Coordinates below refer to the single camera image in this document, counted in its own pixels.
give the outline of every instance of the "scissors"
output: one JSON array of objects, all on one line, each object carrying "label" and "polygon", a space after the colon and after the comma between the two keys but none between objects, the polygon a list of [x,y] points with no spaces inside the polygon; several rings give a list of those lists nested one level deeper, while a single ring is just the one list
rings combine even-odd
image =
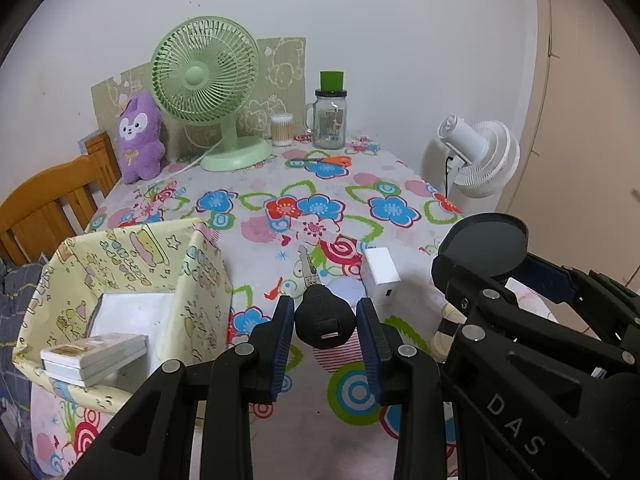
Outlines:
[{"label": "scissors", "polygon": [[300,160],[305,162],[326,162],[327,164],[342,166],[343,168],[348,168],[351,165],[351,157],[346,155],[323,156],[318,158],[292,158],[291,160]]}]

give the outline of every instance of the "wooden chair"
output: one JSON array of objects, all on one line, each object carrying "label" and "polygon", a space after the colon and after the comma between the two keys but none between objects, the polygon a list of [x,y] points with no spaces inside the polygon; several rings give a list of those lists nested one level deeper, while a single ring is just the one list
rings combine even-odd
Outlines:
[{"label": "wooden chair", "polygon": [[97,209],[88,184],[96,182],[106,197],[120,179],[120,168],[106,133],[85,146],[87,155],[32,176],[0,205],[0,256],[16,265],[35,262],[41,253],[51,256],[63,240],[75,236],[60,198],[68,200],[83,228],[88,225]]}]

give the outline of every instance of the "electric fan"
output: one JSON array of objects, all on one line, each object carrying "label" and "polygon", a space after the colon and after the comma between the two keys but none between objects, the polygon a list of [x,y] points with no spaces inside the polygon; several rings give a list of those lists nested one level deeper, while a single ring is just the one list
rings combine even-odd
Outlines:
[{"label": "electric fan", "polygon": [[438,128],[444,145],[459,158],[453,184],[469,198],[484,198],[506,186],[520,160],[520,145],[500,121],[482,121],[473,126],[450,115]]},{"label": "electric fan", "polygon": [[255,87],[258,67],[254,38],[218,16],[181,23],[156,48],[151,84],[158,106],[186,124],[222,127],[222,141],[200,161],[204,170],[239,170],[271,155],[261,137],[236,132],[236,112]]}]

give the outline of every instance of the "fan stand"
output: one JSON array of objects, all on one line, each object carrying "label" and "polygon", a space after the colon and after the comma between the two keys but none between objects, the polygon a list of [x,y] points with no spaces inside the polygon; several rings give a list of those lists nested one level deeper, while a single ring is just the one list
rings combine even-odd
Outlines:
[{"label": "fan stand", "polygon": [[238,137],[235,114],[225,116],[220,125],[222,142],[200,161],[203,170],[242,170],[271,155],[271,145],[262,137]]}]

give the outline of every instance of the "purple plush toy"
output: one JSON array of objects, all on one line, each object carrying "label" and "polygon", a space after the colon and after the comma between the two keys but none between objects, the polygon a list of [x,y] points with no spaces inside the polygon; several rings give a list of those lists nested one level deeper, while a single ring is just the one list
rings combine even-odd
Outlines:
[{"label": "purple plush toy", "polygon": [[164,145],[159,140],[162,115],[151,92],[133,96],[120,115],[118,162],[122,181],[151,180],[160,174]]}]

